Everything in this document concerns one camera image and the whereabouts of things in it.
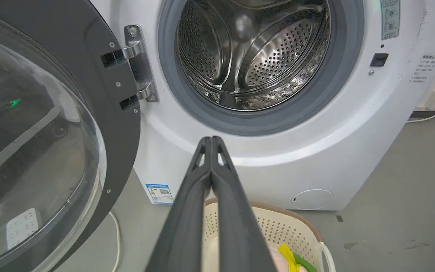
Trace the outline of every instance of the yellow cloth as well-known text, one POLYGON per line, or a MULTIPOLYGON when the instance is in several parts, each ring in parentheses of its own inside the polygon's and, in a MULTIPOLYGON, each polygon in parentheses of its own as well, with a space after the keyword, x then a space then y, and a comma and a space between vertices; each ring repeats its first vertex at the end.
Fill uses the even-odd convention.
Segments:
POLYGON ((295 262, 295 257, 293 256, 292 250, 283 243, 279 246, 278 251, 285 257, 288 262, 288 272, 299 272, 300 265, 295 262))

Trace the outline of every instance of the black baseboard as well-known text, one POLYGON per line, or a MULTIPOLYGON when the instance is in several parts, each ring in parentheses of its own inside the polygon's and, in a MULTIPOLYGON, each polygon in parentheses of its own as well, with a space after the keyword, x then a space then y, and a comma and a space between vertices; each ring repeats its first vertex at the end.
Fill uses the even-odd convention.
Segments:
POLYGON ((435 111, 428 110, 428 111, 413 111, 410 115, 411 118, 427 118, 432 115, 435 115, 435 111))

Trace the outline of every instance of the stainless steel drum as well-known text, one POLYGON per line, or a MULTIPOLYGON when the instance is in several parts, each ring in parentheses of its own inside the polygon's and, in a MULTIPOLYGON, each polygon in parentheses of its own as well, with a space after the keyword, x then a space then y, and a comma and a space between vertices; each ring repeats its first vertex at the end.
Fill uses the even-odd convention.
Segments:
POLYGON ((192 85, 239 111, 296 95, 319 69, 329 38, 326 0, 190 0, 178 26, 179 58, 192 85))

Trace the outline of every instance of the gray label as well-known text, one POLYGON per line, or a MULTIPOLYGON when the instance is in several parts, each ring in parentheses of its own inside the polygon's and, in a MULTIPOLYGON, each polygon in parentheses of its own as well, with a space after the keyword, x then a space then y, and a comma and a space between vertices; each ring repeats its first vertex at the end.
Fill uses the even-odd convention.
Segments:
POLYGON ((380 0, 382 40, 399 36, 400 0, 380 0))

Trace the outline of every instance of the screw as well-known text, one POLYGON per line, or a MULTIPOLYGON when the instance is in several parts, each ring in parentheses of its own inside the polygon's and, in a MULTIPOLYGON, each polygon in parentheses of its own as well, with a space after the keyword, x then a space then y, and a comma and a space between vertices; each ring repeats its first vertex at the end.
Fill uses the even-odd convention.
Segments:
POLYGON ((137 28, 135 26, 132 26, 128 29, 128 34, 130 34, 130 36, 132 37, 137 36, 137 28))

